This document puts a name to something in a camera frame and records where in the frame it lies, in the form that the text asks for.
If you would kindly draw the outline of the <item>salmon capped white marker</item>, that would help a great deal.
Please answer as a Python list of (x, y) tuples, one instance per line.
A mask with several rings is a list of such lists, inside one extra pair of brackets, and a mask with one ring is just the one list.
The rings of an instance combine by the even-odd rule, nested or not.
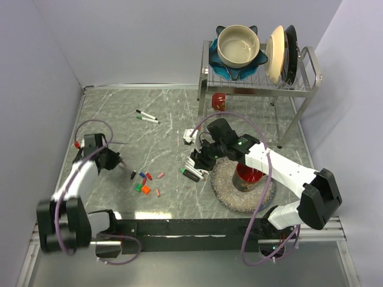
[(205, 180), (205, 177), (204, 177), (203, 173), (200, 172), (199, 170), (195, 169), (195, 168), (194, 168), (193, 166), (191, 166), (189, 163), (185, 163), (185, 168), (186, 168), (189, 172), (191, 172), (191, 173), (193, 173), (194, 175), (196, 175), (199, 179), (201, 179), (201, 180)]

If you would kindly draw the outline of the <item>green and black highlighter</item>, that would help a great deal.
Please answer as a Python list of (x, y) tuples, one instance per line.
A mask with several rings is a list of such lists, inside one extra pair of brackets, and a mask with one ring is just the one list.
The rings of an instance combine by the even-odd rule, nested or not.
[(186, 168), (180, 168), (180, 172), (182, 173), (182, 175), (184, 175), (185, 177), (191, 179), (194, 182), (199, 182), (200, 181), (200, 178), (198, 176), (196, 176), (194, 173), (192, 173), (191, 171), (187, 170)]

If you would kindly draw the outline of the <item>green highlighter cap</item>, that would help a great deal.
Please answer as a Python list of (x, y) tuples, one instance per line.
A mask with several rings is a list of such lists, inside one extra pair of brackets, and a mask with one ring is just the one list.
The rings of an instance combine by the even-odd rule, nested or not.
[(141, 190), (142, 190), (142, 184), (136, 184), (136, 185), (135, 185), (135, 190), (136, 190), (137, 192), (141, 192)]

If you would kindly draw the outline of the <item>orange highlighter cap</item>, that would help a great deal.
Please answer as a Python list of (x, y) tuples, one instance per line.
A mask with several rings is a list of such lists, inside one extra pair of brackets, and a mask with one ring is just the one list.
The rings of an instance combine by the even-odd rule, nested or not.
[(141, 191), (142, 191), (144, 194), (148, 194), (148, 193), (151, 191), (151, 189), (150, 189), (148, 186), (144, 185), (144, 186), (141, 188)]

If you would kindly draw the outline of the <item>green capped white marker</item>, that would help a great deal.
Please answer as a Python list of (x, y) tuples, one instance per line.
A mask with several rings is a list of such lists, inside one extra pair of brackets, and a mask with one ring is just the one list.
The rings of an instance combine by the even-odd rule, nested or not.
[(150, 123), (160, 124), (160, 121), (158, 121), (158, 120), (154, 120), (154, 119), (146, 118), (146, 117), (142, 117), (142, 116), (136, 116), (136, 119), (142, 120), (142, 121), (147, 121)]

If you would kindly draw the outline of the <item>black capped white marker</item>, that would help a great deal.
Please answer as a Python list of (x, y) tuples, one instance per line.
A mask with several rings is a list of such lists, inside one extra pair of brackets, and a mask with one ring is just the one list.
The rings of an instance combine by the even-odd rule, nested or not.
[(158, 120), (156, 117), (154, 117), (154, 116), (152, 116), (152, 115), (150, 115), (150, 114), (148, 114), (148, 113), (146, 113), (146, 112), (144, 112), (144, 111), (141, 111), (141, 110), (136, 109), (136, 112), (139, 113), (139, 114), (141, 114), (141, 115), (143, 115), (144, 117), (149, 118), (149, 119), (152, 119), (152, 120)]

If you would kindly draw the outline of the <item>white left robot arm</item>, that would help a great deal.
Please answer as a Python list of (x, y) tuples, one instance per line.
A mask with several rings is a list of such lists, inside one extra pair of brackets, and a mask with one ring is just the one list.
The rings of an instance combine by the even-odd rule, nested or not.
[(39, 243), (43, 252), (64, 251), (74, 254), (89, 246), (98, 234), (114, 239), (119, 226), (111, 209), (87, 213), (82, 201), (101, 170), (113, 170), (121, 162), (120, 154), (107, 146), (102, 133), (84, 136), (72, 169), (62, 186), (37, 204)]

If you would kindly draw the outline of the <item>speckled grey plate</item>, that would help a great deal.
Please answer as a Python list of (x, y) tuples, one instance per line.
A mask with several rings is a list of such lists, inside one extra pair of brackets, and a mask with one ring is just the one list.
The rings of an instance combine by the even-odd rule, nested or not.
[(237, 162), (218, 160), (211, 172), (211, 186), (216, 198), (234, 212), (251, 214), (259, 205), (268, 175), (254, 173), (250, 182), (237, 172)]

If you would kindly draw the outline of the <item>black and red mug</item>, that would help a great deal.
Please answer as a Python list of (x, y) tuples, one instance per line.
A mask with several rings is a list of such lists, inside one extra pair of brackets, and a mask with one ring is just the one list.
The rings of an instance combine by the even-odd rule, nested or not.
[(238, 163), (232, 176), (232, 183), (238, 191), (247, 193), (255, 189), (256, 183), (264, 175), (263, 172), (257, 169)]

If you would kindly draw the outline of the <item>small red cup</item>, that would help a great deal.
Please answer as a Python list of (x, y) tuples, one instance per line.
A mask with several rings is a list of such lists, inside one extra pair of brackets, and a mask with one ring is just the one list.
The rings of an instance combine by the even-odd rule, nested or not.
[(225, 93), (214, 93), (211, 98), (211, 107), (215, 111), (226, 110), (226, 94)]

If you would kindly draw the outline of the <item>steel dish rack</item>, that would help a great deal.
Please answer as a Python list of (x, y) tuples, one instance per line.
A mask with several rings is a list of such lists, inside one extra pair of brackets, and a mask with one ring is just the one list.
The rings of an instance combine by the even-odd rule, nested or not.
[(197, 100), (199, 101), (197, 118), (204, 117), (206, 95), (224, 93), (228, 96), (266, 97), (275, 105), (280, 98), (287, 98), (291, 103), (295, 98), (302, 98), (299, 108), (294, 108), (294, 118), (287, 126), (284, 134), (279, 132), (279, 122), (276, 122), (277, 138), (269, 142), (270, 145), (281, 149), (289, 139), (293, 129), (300, 125), (303, 113), (320, 88), (323, 76), (320, 64), (313, 47), (303, 47), (298, 50), (298, 69), (295, 82), (285, 84), (279, 80), (276, 84), (266, 75), (264, 67), (259, 67), (254, 75), (246, 80), (225, 80), (215, 76), (209, 65), (209, 48), (211, 41), (204, 40), (202, 58), (200, 62), (199, 84)]

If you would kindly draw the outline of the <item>blue star-shaped bowl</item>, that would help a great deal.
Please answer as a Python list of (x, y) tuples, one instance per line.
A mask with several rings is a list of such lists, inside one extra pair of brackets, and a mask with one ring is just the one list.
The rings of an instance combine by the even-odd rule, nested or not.
[(268, 62), (260, 49), (256, 26), (217, 26), (216, 34), (209, 48), (209, 64), (222, 78), (244, 80)]

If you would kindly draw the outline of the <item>black plate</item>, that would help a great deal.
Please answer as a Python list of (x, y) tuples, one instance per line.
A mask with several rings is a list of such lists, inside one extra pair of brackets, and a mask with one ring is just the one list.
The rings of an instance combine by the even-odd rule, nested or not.
[(293, 25), (287, 27), (284, 31), (285, 53), (282, 66), (281, 78), (284, 84), (293, 85), (296, 79), (298, 64), (298, 42), (297, 33)]

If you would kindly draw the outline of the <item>cream plate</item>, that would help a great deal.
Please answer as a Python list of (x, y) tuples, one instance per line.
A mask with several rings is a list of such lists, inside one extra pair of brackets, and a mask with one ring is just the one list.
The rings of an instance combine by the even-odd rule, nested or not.
[(265, 49), (265, 54), (268, 57), (268, 61), (265, 63), (265, 72), (273, 84), (277, 84), (281, 76), (284, 51), (284, 28), (279, 25), (268, 38)]

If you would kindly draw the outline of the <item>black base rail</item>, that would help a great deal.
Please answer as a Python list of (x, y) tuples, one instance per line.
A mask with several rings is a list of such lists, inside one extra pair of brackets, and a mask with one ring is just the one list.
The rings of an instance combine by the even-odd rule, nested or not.
[[(258, 252), (259, 241), (287, 239), (293, 226), (277, 230), (256, 218), (245, 245), (245, 252)], [(116, 219), (106, 234), (131, 236), (141, 243), (143, 252), (231, 251), (241, 250), (250, 218), (234, 219)], [(135, 252), (133, 240), (120, 239), (122, 254)]]

